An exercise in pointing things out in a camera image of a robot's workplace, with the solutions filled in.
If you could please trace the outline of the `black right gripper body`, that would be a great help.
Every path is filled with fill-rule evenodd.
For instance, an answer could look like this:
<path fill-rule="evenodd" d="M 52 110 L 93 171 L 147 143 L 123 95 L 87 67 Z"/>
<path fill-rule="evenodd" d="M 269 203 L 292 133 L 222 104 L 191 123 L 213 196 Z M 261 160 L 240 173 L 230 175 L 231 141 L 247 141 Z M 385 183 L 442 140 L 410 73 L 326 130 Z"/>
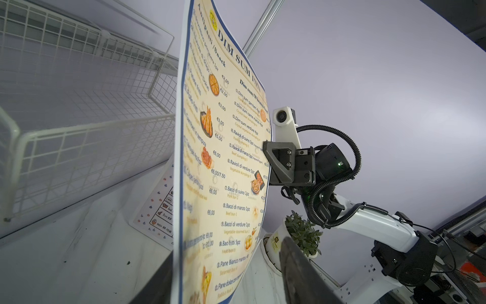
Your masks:
<path fill-rule="evenodd" d="M 314 147 L 297 149 L 295 154 L 293 186 L 309 187 L 316 183 L 316 162 Z"/>

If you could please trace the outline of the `large dim sum menu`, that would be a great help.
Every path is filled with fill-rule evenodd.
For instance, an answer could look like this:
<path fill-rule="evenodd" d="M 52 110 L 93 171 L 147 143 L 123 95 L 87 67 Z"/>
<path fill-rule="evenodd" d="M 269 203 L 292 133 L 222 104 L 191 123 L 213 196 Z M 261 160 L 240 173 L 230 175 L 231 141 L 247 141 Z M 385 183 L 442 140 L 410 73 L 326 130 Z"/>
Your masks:
<path fill-rule="evenodd" d="M 258 248 L 265 89 L 213 1 L 186 1 L 175 114 L 172 303 L 229 303 Z"/>

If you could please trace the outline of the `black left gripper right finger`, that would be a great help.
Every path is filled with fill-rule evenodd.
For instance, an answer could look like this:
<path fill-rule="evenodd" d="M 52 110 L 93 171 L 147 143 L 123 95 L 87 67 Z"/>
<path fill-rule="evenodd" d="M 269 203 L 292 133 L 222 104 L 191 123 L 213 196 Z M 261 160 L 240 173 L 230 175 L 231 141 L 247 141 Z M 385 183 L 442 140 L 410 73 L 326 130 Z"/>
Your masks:
<path fill-rule="evenodd" d="M 283 239 L 279 257 L 287 303 L 342 303 L 290 237 Z"/>

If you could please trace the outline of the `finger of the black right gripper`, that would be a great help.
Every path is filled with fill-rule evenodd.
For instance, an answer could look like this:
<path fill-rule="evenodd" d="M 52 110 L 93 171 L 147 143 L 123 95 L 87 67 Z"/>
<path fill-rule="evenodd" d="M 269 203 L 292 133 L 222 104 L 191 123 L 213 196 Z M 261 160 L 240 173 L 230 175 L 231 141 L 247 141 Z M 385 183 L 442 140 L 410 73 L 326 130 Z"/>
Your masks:
<path fill-rule="evenodd" d="M 296 146 L 294 143 L 265 141 L 263 153 L 271 167 L 271 186 L 292 186 L 295 179 Z"/>

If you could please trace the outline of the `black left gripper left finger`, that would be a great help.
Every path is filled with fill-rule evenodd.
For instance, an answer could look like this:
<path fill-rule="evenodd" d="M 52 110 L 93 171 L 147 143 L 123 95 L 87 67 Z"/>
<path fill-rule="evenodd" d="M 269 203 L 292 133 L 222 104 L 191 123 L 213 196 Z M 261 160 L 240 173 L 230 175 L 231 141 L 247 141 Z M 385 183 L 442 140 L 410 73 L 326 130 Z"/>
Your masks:
<path fill-rule="evenodd" d="M 173 279 L 173 252 L 154 273 L 130 304 L 169 304 Z"/>

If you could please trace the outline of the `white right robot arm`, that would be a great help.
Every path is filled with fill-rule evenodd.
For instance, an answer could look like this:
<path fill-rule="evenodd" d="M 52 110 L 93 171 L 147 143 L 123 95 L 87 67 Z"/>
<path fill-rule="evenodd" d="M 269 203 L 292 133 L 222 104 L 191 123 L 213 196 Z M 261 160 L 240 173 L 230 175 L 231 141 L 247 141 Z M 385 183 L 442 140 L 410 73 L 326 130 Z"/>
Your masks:
<path fill-rule="evenodd" d="M 302 148 L 298 134 L 305 130 L 321 130 L 345 140 L 354 153 L 355 166 L 349 166 L 334 144 Z M 335 187 L 353 179 L 361 168 L 359 149 L 349 136 L 332 127 L 300 127 L 290 121 L 276 123 L 275 133 L 276 138 L 263 145 L 272 167 L 270 184 L 280 186 L 283 197 L 303 205 L 312 224 L 342 228 L 374 241 L 370 263 L 343 287 L 331 290 L 297 246 L 295 235 L 279 237 L 277 260 L 289 303 L 374 303 L 396 288 L 423 286 L 436 275 L 437 244 L 405 214 L 391 215 L 335 195 Z"/>

